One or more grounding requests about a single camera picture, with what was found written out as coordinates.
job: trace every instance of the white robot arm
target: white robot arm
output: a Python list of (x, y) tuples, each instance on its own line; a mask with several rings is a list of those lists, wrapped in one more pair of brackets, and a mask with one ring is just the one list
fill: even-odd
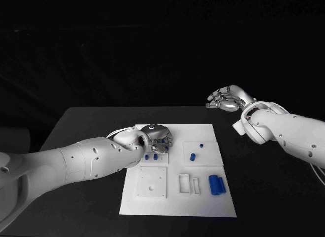
[(325, 122), (290, 114), (273, 102), (257, 101), (235, 85), (216, 90), (208, 100), (208, 108), (241, 108), (241, 119), (232, 125), (240, 135), (247, 134), (258, 144), (277, 141), (289, 154), (325, 169)]
[(172, 134), (162, 125), (117, 130), (107, 138), (29, 154), (0, 152), (0, 232), (32, 201), (65, 184), (98, 179), (131, 168), (150, 149), (172, 147)]

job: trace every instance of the dark gray table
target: dark gray table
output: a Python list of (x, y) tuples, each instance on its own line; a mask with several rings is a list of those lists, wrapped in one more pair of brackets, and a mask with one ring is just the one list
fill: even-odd
[(58, 236), (253, 236), (325, 234), (325, 188), (309, 165), (276, 142), (255, 144), (231, 125), (240, 111), (205, 107), (69, 108), (42, 150), (134, 124), (212, 124), (237, 218), (118, 215), (126, 169), (62, 186), (30, 204), (3, 234)]

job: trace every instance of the blue cylinder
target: blue cylinder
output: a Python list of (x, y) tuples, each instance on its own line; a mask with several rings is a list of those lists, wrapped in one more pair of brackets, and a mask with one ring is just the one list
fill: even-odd
[(225, 193), (225, 186), (224, 186), (224, 182), (222, 182), (222, 178), (219, 177), (218, 178), (218, 181), (219, 181), (219, 186), (221, 186), (221, 192)]
[(211, 183), (211, 193), (212, 195), (221, 194), (221, 185), (219, 185), (219, 179), (216, 175), (209, 176), (209, 183)]
[(195, 155), (195, 153), (192, 153), (189, 160), (190, 160), (190, 161), (195, 161), (195, 157), (196, 157), (196, 155)]

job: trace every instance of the robotic hand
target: robotic hand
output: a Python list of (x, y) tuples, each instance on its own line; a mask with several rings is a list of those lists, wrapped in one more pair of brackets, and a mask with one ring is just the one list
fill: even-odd
[(325, 169), (325, 122), (290, 114), (273, 102), (257, 101), (235, 85), (216, 90), (208, 100), (208, 108), (242, 110), (232, 125), (240, 135), (247, 134), (258, 144), (277, 141), (289, 154)]
[(128, 127), (107, 138), (91, 138), (48, 151), (0, 152), (0, 232), (45, 192), (131, 168), (147, 150), (165, 154), (172, 144), (167, 127), (147, 125), (141, 130)]

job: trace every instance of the black backdrop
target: black backdrop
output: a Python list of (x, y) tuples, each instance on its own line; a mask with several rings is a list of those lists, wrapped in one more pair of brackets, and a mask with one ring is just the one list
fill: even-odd
[(325, 2), (0, 7), (0, 124), (32, 150), (72, 106), (202, 106), (231, 84), (325, 120)]

